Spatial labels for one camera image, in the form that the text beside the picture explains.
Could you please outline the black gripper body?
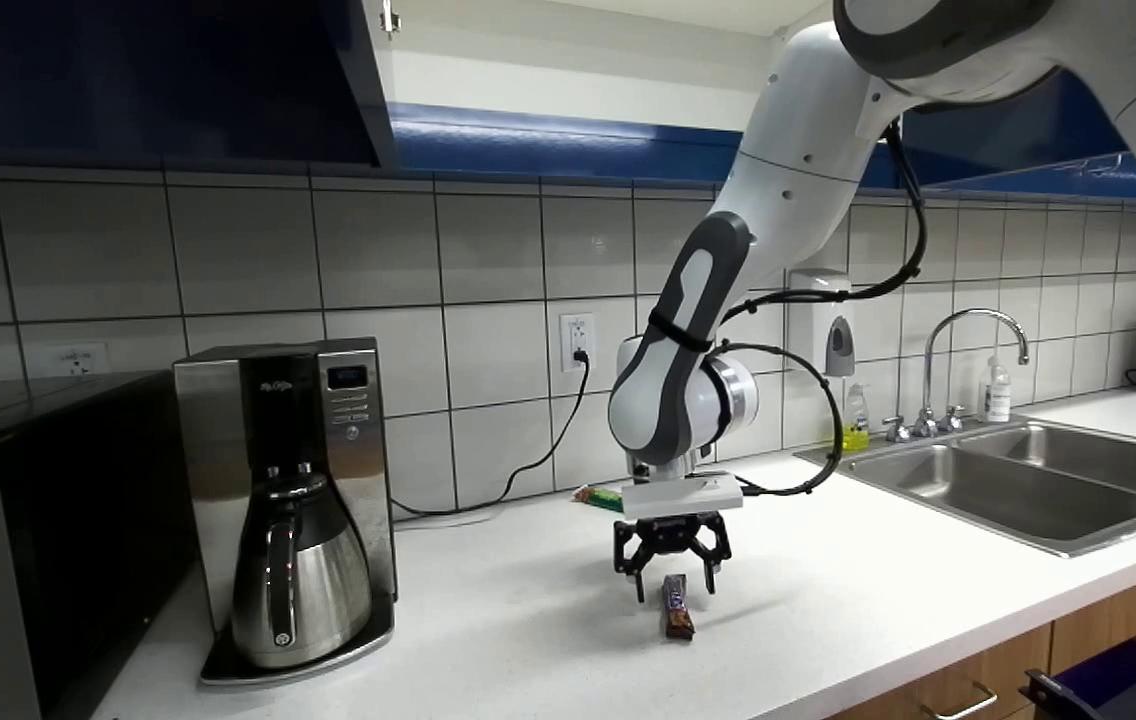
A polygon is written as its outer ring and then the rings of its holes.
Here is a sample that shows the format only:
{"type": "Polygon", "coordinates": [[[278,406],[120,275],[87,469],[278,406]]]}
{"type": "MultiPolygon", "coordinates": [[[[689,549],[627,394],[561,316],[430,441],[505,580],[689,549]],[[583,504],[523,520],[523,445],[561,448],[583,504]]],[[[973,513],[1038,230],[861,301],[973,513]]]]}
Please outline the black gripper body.
{"type": "Polygon", "coordinates": [[[646,554],[670,558],[670,554],[703,554],[707,528],[712,528],[707,517],[658,517],[639,520],[635,536],[646,554]]]}

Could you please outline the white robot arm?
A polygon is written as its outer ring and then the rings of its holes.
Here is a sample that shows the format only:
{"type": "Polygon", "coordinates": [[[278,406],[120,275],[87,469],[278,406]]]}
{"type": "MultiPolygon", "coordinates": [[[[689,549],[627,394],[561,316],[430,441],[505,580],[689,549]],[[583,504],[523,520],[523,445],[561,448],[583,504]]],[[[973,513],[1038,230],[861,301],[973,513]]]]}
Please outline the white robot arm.
{"type": "Polygon", "coordinates": [[[621,354],[608,429],[632,466],[613,567],[731,558],[723,517],[749,489],[694,457],[755,418],[745,354],[715,329],[751,301],[751,259],[795,270],[849,214],[875,149],[920,105],[994,105],[1072,74],[1136,155],[1136,0],[832,0],[787,36],[737,161],[621,354]]]}

